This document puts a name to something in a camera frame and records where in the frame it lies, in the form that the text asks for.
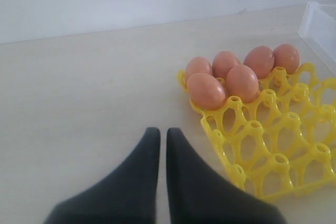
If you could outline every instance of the egg tray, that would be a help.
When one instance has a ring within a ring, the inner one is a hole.
[[[305,72],[310,75],[307,84],[299,82]],[[188,93],[183,70],[179,71],[177,79]],[[336,185],[333,171],[336,160],[336,79],[320,81],[314,65],[304,63],[293,74],[275,67],[267,78],[259,80],[259,86],[261,91],[252,103],[242,103],[239,97],[231,96],[214,111],[203,110],[190,100],[193,110],[202,115],[201,126],[231,182],[265,201],[274,201],[287,194],[306,195],[325,184]],[[322,94],[328,89],[333,91],[334,100],[332,104],[322,104]],[[233,117],[225,118],[229,110],[234,112]],[[262,121],[258,117],[261,112],[267,115]],[[224,127],[228,119],[233,121],[231,129]],[[314,140],[318,123],[330,125],[320,142]],[[292,138],[289,146],[280,150],[279,134],[283,129],[291,132]],[[242,153],[246,137],[255,141],[255,150],[249,158]],[[233,161],[224,150],[233,153]],[[320,165],[322,175],[307,182],[307,167],[312,162]],[[279,186],[271,193],[264,188],[269,174],[279,176]]]

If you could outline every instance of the egg tray cup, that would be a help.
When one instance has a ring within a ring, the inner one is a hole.
[[[299,82],[304,72],[310,75],[307,84]],[[177,79],[188,93],[183,70],[179,71]],[[225,84],[222,78],[217,79]],[[336,185],[333,170],[336,160],[336,79],[319,81],[314,64],[304,63],[293,74],[275,67],[268,77],[259,80],[259,85],[261,91],[252,103],[242,103],[239,97],[231,96],[220,109],[209,111],[190,100],[193,110],[202,115],[201,126],[231,182],[247,192],[247,187],[252,185],[253,192],[249,193],[264,201],[274,201],[287,194],[302,196],[325,184]],[[321,104],[322,94],[327,89],[334,92],[334,100],[332,104]],[[262,122],[257,120],[258,107],[267,114]],[[291,111],[293,108],[296,108],[296,113]],[[224,127],[228,119],[225,115],[230,109],[234,111],[234,117],[229,118],[233,126],[228,130]],[[315,142],[314,131],[318,130],[318,123],[330,127],[323,139]],[[292,138],[285,150],[279,150],[279,133],[283,129],[290,131]],[[246,137],[255,141],[255,150],[248,159],[242,153]],[[224,150],[233,153],[233,161]],[[319,164],[322,175],[308,183],[305,176],[311,162]],[[278,189],[272,193],[264,189],[269,174],[279,177]]]

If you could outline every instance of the wooden surface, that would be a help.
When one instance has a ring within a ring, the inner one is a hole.
[[[297,46],[318,76],[328,68],[297,35],[294,6],[0,46],[0,223],[41,223],[52,207],[98,182],[131,152],[147,126],[162,133],[157,222],[170,223],[165,134],[180,127],[225,176],[176,80],[195,56],[240,59],[255,46]],[[289,223],[331,223],[336,188],[276,205]]]

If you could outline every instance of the clear plastic container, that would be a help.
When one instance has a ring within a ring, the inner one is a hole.
[[[332,72],[336,72],[336,4],[308,2],[300,37]]]

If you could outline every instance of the brown egg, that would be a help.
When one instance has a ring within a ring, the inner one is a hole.
[[[246,56],[244,65],[251,68],[256,73],[258,79],[267,77],[274,66],[272,49],[265,46],[252,49]]]
[[[187,83],[189,77],[194,73],[207,73],[212,75],[212,67],[210,62],[203,57],[195,57],[189,61],[184,72],[184,82]]]
[[[215,77],[206,73],[195,73],[187,82],[191,100],[206,110],[217,110],[226,101],[225,89]]]
[[[226,78],[227,73],[235,65],[239,65],[240,61],[237,59],[235,54],[231,51],[222,51],[219,52],[214,61],[212,62],[212,71],[214,77]]]
[[[287,73],[294,73],[300,64],[299,51],[291,44],[282,44],[273,51],[275,67],[283,67]]]
[[[237,95],[245,103],[258,97],[259,82],[256,74],[246,65],[234,66],[226,76],[225,87],[229,96]]]

